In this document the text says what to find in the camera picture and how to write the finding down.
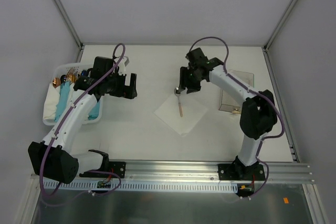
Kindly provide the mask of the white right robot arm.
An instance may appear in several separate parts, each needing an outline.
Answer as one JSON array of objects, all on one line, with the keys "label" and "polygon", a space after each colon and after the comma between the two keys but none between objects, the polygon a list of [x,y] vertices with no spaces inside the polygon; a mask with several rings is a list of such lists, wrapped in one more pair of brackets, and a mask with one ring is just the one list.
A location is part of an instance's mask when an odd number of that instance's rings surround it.
[{"label": "white right robot arm", "polygon": [[239,126],[244,134],[242,147],[234,161],[226,168],[220,168],[221,180],[249,180],[258,172],[257,159],[262,139],[277,123],[274,96],[269,90],[256,91],[234,74],[224,69],[218,58],[208,59],[201,48],[186,54],[188,65],[180,68],[180,83],[174,93],[180,96],[198,92],[203,80],[226,91],[240,107]]}]

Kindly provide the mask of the wooden handled spoon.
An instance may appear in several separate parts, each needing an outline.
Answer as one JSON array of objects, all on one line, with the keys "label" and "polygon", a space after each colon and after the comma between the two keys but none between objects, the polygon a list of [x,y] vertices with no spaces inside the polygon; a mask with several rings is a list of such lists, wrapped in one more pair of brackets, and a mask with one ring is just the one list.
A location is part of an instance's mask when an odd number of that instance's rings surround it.
[{"label": "wooden handled spoon", "polygon": [[181,99],[180,99],[181,92],[180,92],[179,87],[175,88],[174,94],[177,97],[177,102],[178,102],[180,117],[183,117],[182,103],[181,103]]}]

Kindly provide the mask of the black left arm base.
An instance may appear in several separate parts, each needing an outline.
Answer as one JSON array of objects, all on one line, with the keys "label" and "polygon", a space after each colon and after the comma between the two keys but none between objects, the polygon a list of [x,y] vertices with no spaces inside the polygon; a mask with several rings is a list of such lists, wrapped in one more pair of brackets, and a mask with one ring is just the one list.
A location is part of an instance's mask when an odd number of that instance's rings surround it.
[{"label": "black left arm base", "polygon": [[126,162],[119,162],[119,161],[109,161],[108,165],[102,166],[98,169],[102,173],[94,173],[94,172],[84,172],[82,174],[79,174],[80,177],[83,178],[108,178],[110,174],[106,174],[106,172],[117,174],[120,178],[125,177],[125,171],[126,171]]}]

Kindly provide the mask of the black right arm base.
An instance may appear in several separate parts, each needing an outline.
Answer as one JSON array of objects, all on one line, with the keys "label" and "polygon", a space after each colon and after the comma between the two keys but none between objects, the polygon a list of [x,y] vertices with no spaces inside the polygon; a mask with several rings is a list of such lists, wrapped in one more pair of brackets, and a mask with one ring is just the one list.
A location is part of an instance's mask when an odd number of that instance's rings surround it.
[{"label": "black right arm base", "polygon": [[219,180],[255,180],[264,181],[266,179],[264,167],[260,163],[245,167],[235,163],[218,164]]}]

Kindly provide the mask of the white paper napkin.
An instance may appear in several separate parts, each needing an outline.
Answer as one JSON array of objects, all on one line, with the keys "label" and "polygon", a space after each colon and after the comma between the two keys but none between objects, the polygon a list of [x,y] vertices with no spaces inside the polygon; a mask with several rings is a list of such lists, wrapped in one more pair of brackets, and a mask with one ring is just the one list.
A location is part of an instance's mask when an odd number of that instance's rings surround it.
[{"label": "white paper napkin", "polygon": [[154,114],[180,136],[186,136],[202,119],[207,107],[193,98],[171,94]]}]

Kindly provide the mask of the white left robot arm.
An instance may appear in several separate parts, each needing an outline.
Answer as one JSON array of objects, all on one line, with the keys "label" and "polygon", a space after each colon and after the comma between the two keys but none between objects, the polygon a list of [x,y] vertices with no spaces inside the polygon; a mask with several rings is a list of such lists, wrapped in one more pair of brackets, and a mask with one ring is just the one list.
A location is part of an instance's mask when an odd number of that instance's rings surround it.
[{"label": "white left robot arm", "polygon": [[136,74],[125,84],[128,57],[95,57],[88,74],[81,75],[74,84],[73,101],[41,142],[32,142],[28,154],[36,175],[70,184],[76,176],[95,173],[103,177],[111,171],[109,155],[98,150],[70,154],[75,136],[89,112],[104,95],[134,99],[137,96]]}]

